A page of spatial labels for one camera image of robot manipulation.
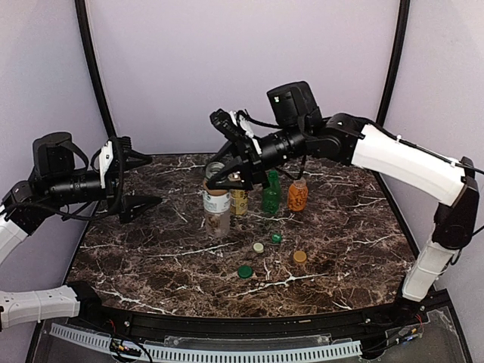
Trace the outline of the yellow tea bottle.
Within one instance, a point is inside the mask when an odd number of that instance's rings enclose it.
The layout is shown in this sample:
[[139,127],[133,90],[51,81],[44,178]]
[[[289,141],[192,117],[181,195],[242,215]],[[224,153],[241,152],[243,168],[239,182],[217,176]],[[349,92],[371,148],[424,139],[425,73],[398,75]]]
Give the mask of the yellow tea bottle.
[[248,211],[249,192],[245,190],[230,190],[231,213],[236,216],[243,216]]

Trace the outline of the brown coffee bottle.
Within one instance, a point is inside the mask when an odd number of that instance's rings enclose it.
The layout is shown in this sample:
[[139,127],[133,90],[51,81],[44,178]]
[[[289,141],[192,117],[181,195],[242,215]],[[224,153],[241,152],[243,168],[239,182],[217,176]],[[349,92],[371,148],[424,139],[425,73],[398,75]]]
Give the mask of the brown coffee bottle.
[[230,230],[231,195],[226,190],[210,190],[207,181],[224,167],[223,163],[212,162],[206,166],[203,180],[203,208],[205,227],[209,236],[222,238]]

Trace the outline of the green plastic bottle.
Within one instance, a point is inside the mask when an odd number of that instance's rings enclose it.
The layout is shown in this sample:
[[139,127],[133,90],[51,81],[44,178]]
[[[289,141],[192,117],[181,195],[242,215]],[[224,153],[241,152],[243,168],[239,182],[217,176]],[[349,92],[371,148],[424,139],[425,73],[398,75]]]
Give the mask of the green plastic bottle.
[[264,188],[262,193],[262,211],[275,215],[281,203],[281,184],[276,170],[269,172],[268,182],[269,186]]

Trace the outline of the orange juice bottle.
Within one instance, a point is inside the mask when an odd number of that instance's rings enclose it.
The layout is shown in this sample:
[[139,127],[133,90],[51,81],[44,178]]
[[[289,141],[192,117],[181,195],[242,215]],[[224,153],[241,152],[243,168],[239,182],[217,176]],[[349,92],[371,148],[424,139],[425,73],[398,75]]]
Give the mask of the orange juice bottle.
[[291,211],[300,212],[306,208],[309,190],[306,180],[300,178],[294,180],[288,189],[287,207]]

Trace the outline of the pale green bottle cap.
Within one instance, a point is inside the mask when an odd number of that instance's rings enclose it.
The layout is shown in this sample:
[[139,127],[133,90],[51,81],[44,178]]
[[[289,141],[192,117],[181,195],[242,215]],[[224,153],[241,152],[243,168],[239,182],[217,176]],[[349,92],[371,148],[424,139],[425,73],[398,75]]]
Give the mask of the pale green bottle cap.
[[264,246],[263,246],[261,243],[254,243],[254,245],[253,245],[253,250],[254,250],[256,253],[263,253],[263,251],[264,251]]

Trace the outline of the gold coffee bottle cap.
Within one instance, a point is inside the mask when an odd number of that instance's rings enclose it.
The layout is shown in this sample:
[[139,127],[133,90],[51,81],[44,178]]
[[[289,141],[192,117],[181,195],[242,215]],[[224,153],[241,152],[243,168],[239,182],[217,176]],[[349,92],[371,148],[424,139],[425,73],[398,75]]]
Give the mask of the gold coffee bottle cap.
[[308,256],[305,251],[297,250],[293,253],[293,261],[297,264],[304,264],[307,262]]

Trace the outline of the dark green juice cap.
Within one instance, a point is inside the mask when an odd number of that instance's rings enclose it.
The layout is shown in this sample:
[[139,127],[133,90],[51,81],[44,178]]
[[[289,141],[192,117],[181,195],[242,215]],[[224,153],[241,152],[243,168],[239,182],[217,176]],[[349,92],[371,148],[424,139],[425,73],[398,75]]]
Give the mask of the dark green juice cap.
[[251,278],[253,276],[253,269],[248,265],[242,265],[237,269],[237,275],[242,279]]

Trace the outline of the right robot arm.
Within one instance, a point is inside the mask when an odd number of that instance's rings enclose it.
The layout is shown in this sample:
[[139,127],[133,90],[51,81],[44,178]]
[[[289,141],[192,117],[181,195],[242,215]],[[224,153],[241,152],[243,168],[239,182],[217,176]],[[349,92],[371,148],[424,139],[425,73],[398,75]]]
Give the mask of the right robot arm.
[[347,113],[325,117],[304,81],[273,88],[267,97],[275,123],[273,133],[264,137],[254,135],[253,119],[243,110],[210,114],[211,124],[226,140],[217,157],[231,155],[231,160],[207,179],[206,186],[213,190],[268,186],[270,169],[311,156],[379,172],[429,194],[438,203],[433,233],[400,290],[407,301],[423,300],[475,234],[479,188],[473,162],[434,153],[364,117]]

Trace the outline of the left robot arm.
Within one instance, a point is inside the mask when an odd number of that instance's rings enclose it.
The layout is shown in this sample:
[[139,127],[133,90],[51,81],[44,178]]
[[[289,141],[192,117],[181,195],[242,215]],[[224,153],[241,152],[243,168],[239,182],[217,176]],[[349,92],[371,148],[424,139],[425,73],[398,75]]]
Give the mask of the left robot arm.
[[[124,176],[152,158],[132,148],[129,137],[111,137],[87,157],[69,132],[54,132],[33,142],[33,170],[1,200],[1,259],[7,257],[52,217],[93,222],[117,216],[132,222],[161,203],[156,196],[126,195]],[[101,298],[84,281],[50,290],[1,293],[1,328],[52,318],[85,317]]]

